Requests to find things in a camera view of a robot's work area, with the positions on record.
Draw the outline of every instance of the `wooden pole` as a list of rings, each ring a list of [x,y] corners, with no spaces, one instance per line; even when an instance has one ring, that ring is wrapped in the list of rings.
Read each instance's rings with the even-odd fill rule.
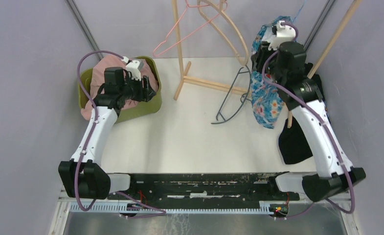
[[[317,63],[314,64],[313,68],[311,69],[311,71],[307,75],[308,78],[313,77],[314,73],[317,71],[318,67],[321,65],[324,58],[329,53],[330,49],[332,48],[332,46],[336,42],[337,38],[339,38],[341,32],[344,30],[344,27],[346,27],[350,18],[352,18],[353,14],[355,13],[356,9],[359,7],[360,3],[361,3],[361,0],[353,0],[352,4],[350,5],[350,7],[347,10],[346,14],[344,15],[343,19],[341,19],[339,27],[336,29],[335,33],[333,34],[332,39],[330,39],[329,43],[327,44],[326,48],[324,49],[324,51],[321,54],[320,58],[318,59]]]
[[[176,23],[179,20],[177,0],[172,0],[172,8],[173,8],[173,19]],[[176,25],[175,32],[176,32],[176,42],[179,42],[181,40],[179,24]],[[180,79],[181,80],[180,80],[180,83],[179,83],[178,88],[176,90],[175,96],[173,97],[175,100],[178,99],[181,88],[183,87],[183,83],[184,83],[184,67],[183,67],[183,55],[182,55],[182,51],[181,51],[181,43],[177,44],[177,48],[178,48],[179,69],[180,69]]]

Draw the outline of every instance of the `white cable holder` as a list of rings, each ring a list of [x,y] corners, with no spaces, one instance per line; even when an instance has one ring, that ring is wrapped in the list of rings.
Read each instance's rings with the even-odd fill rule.
[[[87,207],[90,202],[82,202],[84,207]],[[147,213],[155,214],[161,213],[160,211],[155,211],[152,209],[139,209],[132,210],[127,209],[129,205],[136,204],[131,200],[119,200],[112,202],[96,202],[91,210],[85,212],[91,213]],[[270,204],[260,202],[260,208],[256,209],[163,209],[166,211],[166,214],[274,214],[270,211]],[[76,202],[72,202],[69,208],[69,212],[83,212]]]
[[[122,62],[128,64],[128,62],[130,61],[130,59],[127,57],[127,56],[123,56],[123,59],[121,59]]]
[[[143,66],[144,66],[144,63],[142,60],[133,59],[129,61],[128,64],[126,65],[126,70],[131,72],[132,79],[136,81],[141,81],[140,71],[143,68]]]
[[[277,34],[275,38],[272,39],[268,50],[278,50],[283,42],[289,42],[295,38],[295,29],[288,25],[281,25],[281,23],[284,22],[285,21],[278,21],[275,25],[277,27]]]

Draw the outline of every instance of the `gray floor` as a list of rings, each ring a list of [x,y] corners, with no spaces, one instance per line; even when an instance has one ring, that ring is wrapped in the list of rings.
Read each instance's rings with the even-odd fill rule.
[[[306,205],[291,204],[290,215]],[[339,211],[315,205],[306,215],[274,221],[266,215],[171,214],[126,220],[112,213],[70,213],[66,235],[346,235]]]

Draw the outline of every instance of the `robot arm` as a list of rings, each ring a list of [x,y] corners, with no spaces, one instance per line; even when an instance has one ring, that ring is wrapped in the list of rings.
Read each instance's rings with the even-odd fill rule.
[[[102,152],[111,127],[120,115],[126,100],[148,102],[156,92],[151,88],[149,78],[141,77],[140,70],[143,67],[141,60],[129,60],[125,57],[124,61],[127,63],[126,70],[121,67],[105,69],[105,83],[101,85],[98,95],[94,98],[98,118],[95,119],[96,110],[93,109],[87,130],[75,153],[70,161],[62,161],[59,164],[58,171],[69,197],[75,197],[76,174],[81,198],[105,199],[110,192],[129,188],[129,175],[108,175],[101,169]],[[81,154],[83,158],[77,171]]]
[[[343,152],[327,118],[322,94],[315,81],[305,75],[306,52],[303,45],[292,42],[295,37],[294,29],[288,25],[281,25],[281,23],[282,21],[278,22],[272,29],[275,38],[270,42],[262,42],[258,52],[253,55],[253,69],[263,72],[262,67],[267,58],[272,55],[273,50],[279,50],[276,58],[271,61],[267,72],[276,83],[307,103],[324,120],[333,137],[332,139],[336,142],[343,160],[342,164],[346,167],[352,183],[355,185],[363,180],[366,174],[363,168],[354,168],[352,162]],[[283,91],[278,93],[302,129],[302,134],[304,134],[314,157],[317,172],[284,172],[271,178],[272,186],[281,192],[292,191],[306,194],[314,202],[346,191],[348,189],[346,176],[322,123],[287,93]]]

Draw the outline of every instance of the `blue floral cloth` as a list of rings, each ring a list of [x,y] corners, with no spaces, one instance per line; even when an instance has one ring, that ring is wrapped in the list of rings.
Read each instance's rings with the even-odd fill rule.
[[[266,24],[261,27],[261,30],[259,30],[258,35],[252,43],[252,54],[255,54],[258,51],[262,37],[267,28],[282,20],[291,21],[291,18],[289,16],[279,16],[271,24]],[[277,88],[273,85],[264,83],[262,75],[259,72],[252,72],[250,82],[251,103],[255,119],[264,127],[273,129],[284,102],[278,96]]]

